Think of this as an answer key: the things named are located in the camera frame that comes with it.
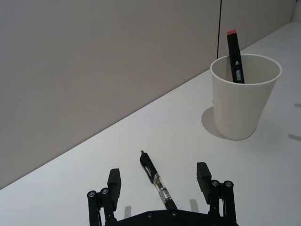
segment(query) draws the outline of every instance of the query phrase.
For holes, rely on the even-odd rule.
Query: black cable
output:
[[[220,47],[221,15],[222,15],[222,0],[221,0],[221,4],[220,4],[220,19],[219,19],[219,23],[218,23],[218,37],[217,37],[216,59],[218,58],[218,49]]]

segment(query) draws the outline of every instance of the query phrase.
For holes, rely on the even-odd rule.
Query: ballpoint pen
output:
[[[156,187],[159,196],[165,205],[167,210],[176,210],[177,206],[175,205],[171,195],[169,194],[167,188],[165,187],[161,177],[159,176],[154,164],[151,162],[151,159],[147,153],[141,151],[140,163],[145,170],[147,176],[150,179],[150,182]]]

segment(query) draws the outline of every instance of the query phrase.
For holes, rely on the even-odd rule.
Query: white paper cup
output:
[[[282,73],[280,64],[265,56],[242,54],[241,60],[245,84],[233,83],[229,56],[215,60],[210,66],[216,129],[231,140],[246,139],[253,134]]]

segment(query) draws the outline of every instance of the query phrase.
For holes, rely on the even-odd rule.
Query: marker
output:
[[[236,30],[227,32],[227,40],[233,82],[245,83]]]
[[[152,164],[151,159],[147,153],[141,151],[140,163],[145,170],[147,176],[150,179],[150,182],[155,185],[156,190],[159,193],[159,196],[165,205],[167,210],[177,210],[177,206],[175,205],[170,193],[165,187],[161,177],[159,176],[154,164]]]

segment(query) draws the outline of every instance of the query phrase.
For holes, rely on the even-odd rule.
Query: table surface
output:
[[[301,23],[290,23],[243,51],[283,67],[250,138],[232,141],[214,131],[206,71],[2,189],[0,225],[88,226],[86,194],[105,187],[112,168],[120,168],[122,180],[118,220],[164,209],[140,166],[142,149],[179,209],[208,212],[196,180],[197,162],[204,161],[214,179],[234,182],[238,224],[299,225],[300,40]]]

